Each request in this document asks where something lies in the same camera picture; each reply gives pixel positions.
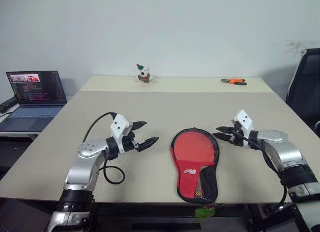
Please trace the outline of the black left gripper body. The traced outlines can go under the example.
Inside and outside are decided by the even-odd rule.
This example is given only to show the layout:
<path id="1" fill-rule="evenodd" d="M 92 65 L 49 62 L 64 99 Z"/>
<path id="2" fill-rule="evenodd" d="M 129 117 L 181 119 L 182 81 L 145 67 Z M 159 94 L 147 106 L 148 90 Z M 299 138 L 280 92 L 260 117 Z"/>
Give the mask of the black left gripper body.
<path id="1" fill-rule="evenodd" d="M 122 146 L 125 152 L 139 148 L 139 144 L 135 141 L 135 134 L 132 131 L 130 131 L 128 135 L 123 136 Z"/>

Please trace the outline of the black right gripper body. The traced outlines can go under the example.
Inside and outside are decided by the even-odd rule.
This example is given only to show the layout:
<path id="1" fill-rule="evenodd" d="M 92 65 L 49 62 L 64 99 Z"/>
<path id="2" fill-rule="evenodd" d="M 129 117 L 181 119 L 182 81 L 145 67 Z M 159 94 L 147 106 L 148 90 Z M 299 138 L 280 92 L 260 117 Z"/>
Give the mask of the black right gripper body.
<path id="1" fill-rule="evenodd" d="M 231 134 L 229 143 L 234 146 L 243 146 L 244 145 L 244 132 L 241 128 L 230 128 L 229 132 Z"/>

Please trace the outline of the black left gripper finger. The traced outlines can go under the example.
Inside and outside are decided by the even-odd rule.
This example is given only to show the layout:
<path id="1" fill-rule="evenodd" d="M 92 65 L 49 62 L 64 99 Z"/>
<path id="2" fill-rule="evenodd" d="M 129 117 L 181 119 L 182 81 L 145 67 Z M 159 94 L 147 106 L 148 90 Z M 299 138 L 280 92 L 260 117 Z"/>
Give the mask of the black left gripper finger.
<path id="1" fill-rule="evenodd" d="M 143 126 L 145 126 L 147 124 L 147 122 L 145 121 L 136 121 L 136 122 L 133 122 L 132 123 L 132 128 L 131 130 L 134 131 L 134 130 L 138 130 L 140 128 L 142 128 Z"/>
<path id="2" fill-rule="evenodd" d="M 149 139 L 145 140 L 143 143 L 138 144 L 138 147 L 136 150 L 138 152 L 146 150 L 146 149 L 150 148 L 151 146 L 153 146 L 158 141 L 158 139 L 159 139 L 159 137 L 149 138 Z"/>

